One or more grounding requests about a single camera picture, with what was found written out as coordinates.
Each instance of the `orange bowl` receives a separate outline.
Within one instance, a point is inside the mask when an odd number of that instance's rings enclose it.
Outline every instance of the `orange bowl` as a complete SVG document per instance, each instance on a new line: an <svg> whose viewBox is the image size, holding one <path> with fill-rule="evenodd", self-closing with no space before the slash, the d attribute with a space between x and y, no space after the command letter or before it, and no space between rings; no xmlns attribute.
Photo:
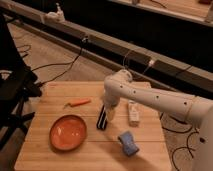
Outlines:
<svg viewBox="0 0 213 171"><path fill-rule="evenodd" d="M55 149L68 151L81 145L86 135L87 127L82 118L76 115L65 115L55 121L49 138Z"/></svg>

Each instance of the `cable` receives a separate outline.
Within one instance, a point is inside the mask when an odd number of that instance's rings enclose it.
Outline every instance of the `cable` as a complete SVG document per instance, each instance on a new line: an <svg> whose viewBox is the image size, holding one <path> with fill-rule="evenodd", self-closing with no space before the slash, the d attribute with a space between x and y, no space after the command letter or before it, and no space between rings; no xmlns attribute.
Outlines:
<svg viewBox="0 0 213 171"><path fill-rule="evenodd" d="M175 163L175 153L177 152L177 151L179 151L179 150L181 150L181 149L188 149L188 147L178 147L178 148L176 148L173 152L172 152L172 163L173 163L173 165L174 165L174 167L175 167L175 169L177 170L177 171L180 171L180 169L178 169L178 167L177 167L177 165L176 165L176 163Z"/></svg>
<svg viewBox="0 0 213 171"><path fill-rule="evenodd" d="M46 65L46 66L52 66L52 65L68 65L68 64L69 64L70 66L69 66L69 68L68 68L67 70L65 70L65 71L62 72L61 74L55 76L54 78L52 78L52 79L50 79L50 80L48 80L48 81L44 81L44 82L40 83L39 86L43 86L44 84L46 84L46 83L48 83L48 82L50 82L50 81L54 81L55 79L61 77L62 75L64 75L65 73L67 73L69 70L71 70L72 67L73 67L73 65L74 65L74 63L75 63L75 62L77 61L77 59L81 56L82 50L83 50L83 47L80 48L80 51L79 51L78 55L75 57L75 59L74 59L73 61L69 62L69 63L66 63L66 64L65 64L65 63L63 63L63 64L57 63L57 64L49 64L49 65ZM46 67L46 66L38 67L38 68L34 69L34 71L37 70L37 69Z"/></svg>
<svg viewBox="0 0 213 171"><path fill-rule="evenodd" d="M158 1L155 1L155 0L149 0L149 1L154 2L154 3L158 4L158 5L160 5L161 7L167 9L167 7L165 5L163 5L162 3L158 2Z"/></svg>
<svg viewBox="0 0 213 171"><path fill-rule="evenodd" d="M182 74L182 73L188 71L191 67L193 67L193 65L190 65L190 66L188 66L187 68L178 71L178 72L174 75L174 78L176 78L178 75L180 75L180 74Z"/></svg>
<svg viewBox="0 0 213 171"><path fill-rule="evenodd" d="M161 113L161 115L160 115L160 120L162 120L163 115L164 115L164 112Z"/></svg>
<svg viewBox="0 0 213 171"><path fill-rule="evenodd" d="M192 135L198 134L198 133L199 133L199 132L197 132L197 131L191 132L191 133L188 135L187 139L186 139L186 147L187 147L187 149L188 149L188 151L189 151L189 154L191 155L192 158L194 158L194 155L192 154L191 149L190 149L190 147L189 147L189 139L190 139L190 137L191 137Z"/></svg>
<svg viewBox="0 0 213 171"><path fill-rule="evenodd" d="M18 50L19 53L26 53L31 49L31 45L22 45L22 46L18 46L16 47L17 49L23 48L23 47L27 47L25 50Z"/></svg>
<svg viewBox="0 0 213 171"><path fill-rule="evenodd" d="M190 132L191 130L192 130L192 126L189 128L189 129L187 129L187 130L185 130L185 131L176 131L176 130L172 130L172 129L169 129L169 128L165 128L165 127L162 127L164 130L166 130L166 131L169 131L169 132L172 132L172 133L176 133L176 134L186 134L186 133L188 133L188 132Z"/></svg>

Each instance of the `sponge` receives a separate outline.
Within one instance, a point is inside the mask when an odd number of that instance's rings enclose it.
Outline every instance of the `sponge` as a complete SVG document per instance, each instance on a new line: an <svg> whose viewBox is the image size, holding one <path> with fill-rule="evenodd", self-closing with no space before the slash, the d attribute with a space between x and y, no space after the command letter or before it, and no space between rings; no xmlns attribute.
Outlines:
<svg viewBox="0 0 213 171"><path fill-rule="evenodd" d="M135 145L133 136L129 131L124 132L118 136L118 139L123 145L123 151L127 156L132 156L139 151L139 148Z"/></svg>

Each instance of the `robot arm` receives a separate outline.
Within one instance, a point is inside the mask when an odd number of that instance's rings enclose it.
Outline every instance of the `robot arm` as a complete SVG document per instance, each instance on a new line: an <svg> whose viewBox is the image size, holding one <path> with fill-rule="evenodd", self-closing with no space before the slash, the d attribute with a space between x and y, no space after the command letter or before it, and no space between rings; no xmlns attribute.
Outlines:
<svg viewBox="0 0 213 171"><path fill-rule="evenodd" d="M113 118L112 111L118 105L120 97L169 113L180 121L200 128L201 145L198 146L193 170L212 169L213 135L209 130L213 129L213 101L184 93L142 88L131 84L131 81L132 76L127 70L120 70L114 75L106 77L103 102L107 119Z"/></svg>

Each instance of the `black chair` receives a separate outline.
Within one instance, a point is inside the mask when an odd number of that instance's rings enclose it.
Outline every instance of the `black chair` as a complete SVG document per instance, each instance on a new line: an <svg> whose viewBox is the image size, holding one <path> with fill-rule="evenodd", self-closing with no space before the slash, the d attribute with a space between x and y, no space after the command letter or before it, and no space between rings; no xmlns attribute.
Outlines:
<svg viewBox="0 0 213 171"><path fill-rule="evenodd" d="M37 76L24 63L17 51L1 10L0 70L10 72L7 77L0 74L0 131L3 131L3 127L7 127L0 138L1 150L16 128L27 133L28 129L24 123L32 119L34 113L22 115L24 102L29 97L41 96L41 91L35 84Z"/></svg>

